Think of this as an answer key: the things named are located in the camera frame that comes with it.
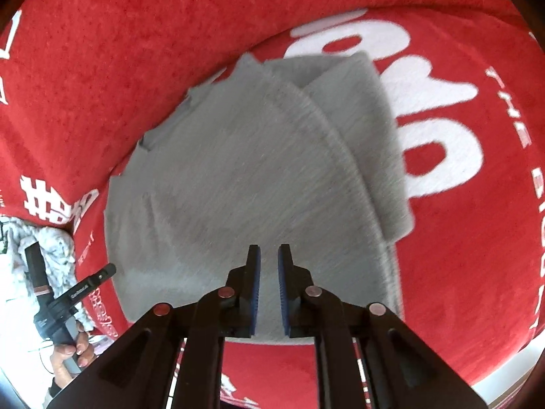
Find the person's left hand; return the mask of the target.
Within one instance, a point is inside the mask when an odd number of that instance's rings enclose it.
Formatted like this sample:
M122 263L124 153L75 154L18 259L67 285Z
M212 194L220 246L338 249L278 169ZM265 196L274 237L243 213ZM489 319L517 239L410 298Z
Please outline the person's left hand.
M76 319L69 324L73 329L71 336L55 335L51 366L53 381L60 389L66 388L79 371L89 366L95 359L95 349L90 342L88 332Z

